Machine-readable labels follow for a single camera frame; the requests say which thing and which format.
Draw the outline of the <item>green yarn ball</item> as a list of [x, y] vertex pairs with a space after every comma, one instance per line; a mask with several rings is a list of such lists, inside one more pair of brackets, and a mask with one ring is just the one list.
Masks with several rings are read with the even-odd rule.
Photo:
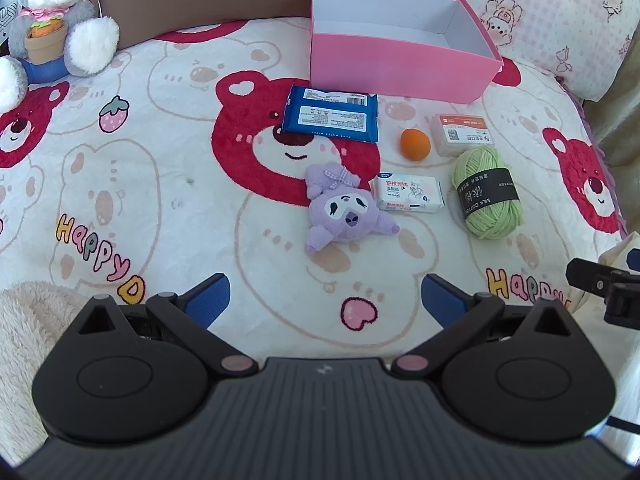
[[503, 240], [523, 221], [523, 207], [510, 168], [492, 146], [463, 152], [452, 185], [466, 228], [481, 240]]

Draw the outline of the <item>white tissue pack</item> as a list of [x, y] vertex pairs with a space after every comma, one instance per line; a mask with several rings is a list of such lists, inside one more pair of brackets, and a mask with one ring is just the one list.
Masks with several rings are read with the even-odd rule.
[[379, 172], [370, 187], [382, 210], [434, 214], [445, 207], [442, 186], [434, 177]]

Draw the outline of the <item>purple plush toy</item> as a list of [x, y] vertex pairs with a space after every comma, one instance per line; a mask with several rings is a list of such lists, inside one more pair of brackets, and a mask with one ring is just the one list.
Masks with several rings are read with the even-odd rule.
[[370, 234], [396, 235], [397, 221], [378, 208], [372, 194], [360, 188], [360, 177], [338, 162], [310, 165], [305, 171], [311, 227], [306, 253], [330, 243], [350, 243]]

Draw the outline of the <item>orange egg-shaped sponge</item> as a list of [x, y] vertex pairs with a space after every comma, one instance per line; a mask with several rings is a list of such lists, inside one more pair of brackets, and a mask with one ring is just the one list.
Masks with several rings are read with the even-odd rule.
[[431, 140], [426, 133], [419, 129], [405, 129], [399, 139], [401, 155], [412, 162], [420, 162], [431, 153]]

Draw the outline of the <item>blue snack package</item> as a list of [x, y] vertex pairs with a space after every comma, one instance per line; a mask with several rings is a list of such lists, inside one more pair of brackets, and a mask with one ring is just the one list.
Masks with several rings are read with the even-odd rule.
[[286, 100], [282, 130], [378, 143], [378, 96], [293, 86]]

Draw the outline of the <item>beige fluffy blanket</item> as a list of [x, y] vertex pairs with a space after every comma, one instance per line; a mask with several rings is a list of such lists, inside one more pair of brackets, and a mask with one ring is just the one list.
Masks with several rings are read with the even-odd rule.
[[32, 400], [32, 381], [87, 298], [46, 282], [23, 282], [1, 292], [1, 456], [24, 462], [46, 430]]

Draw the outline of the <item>bear print blanket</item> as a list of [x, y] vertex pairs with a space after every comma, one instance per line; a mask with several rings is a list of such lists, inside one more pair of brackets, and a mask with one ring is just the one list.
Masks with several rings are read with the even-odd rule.
[[[300, 18], [188, 44], [154, 39], [99, 75], [29, 92], [1, 119], [1, 291], [46, 282], [137, 304], [221, 272], [231, 299], [213, 330], [257, 359], [397, 356], [438, 329], [420, 300], [430, 272], [574, 309], [566, 264], [622, 236], [599, 154], [555, 79], [506, 63], [465, 107], [485, 118], [523, 207], [512, 234], [480, 240], [464, 225], [454, 158], [410, 162], [399, 148], [405, 129], [429, 132], [461, 105], [381, 96], [375, 144], [281, 131], [309, 40]], [[363, 182], [381, 171], [434, 177], [445, 207], [398, 214], [396, 235], [308, 255], [304, 173], [326, 162]]]

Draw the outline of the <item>clear box with orange label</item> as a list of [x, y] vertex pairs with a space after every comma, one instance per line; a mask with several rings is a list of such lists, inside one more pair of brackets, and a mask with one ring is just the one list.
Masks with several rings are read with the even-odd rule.
[[457, 157], [474, 148], [495, 145], [482, 116], [436, 114], [431, 128], [436, 151], [442, 157]]

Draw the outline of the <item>pink checked pillow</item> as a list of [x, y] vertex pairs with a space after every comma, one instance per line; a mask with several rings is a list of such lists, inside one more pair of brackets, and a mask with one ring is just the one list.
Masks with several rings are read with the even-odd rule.
[[639, 0], [468, 0], [500, 54], [599, 101], [639, 25]]

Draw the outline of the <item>pink cardboard box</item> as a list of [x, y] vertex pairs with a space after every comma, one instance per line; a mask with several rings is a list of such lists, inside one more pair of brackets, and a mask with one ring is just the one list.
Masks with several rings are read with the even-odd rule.
[[311, 0], [314, 88], [469, 104], [502, 57], [466, 0]]

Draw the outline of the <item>grey bunny plush toy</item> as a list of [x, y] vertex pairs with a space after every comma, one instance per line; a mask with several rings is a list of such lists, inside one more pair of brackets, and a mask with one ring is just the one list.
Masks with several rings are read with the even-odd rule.
[[120, 29], [98, 0], [20, 0], [1, 59], [1, 110], [17, 108], [37, 79], [38, 65], [60, 64], [63, 73], [87, 77], [112, 62]]

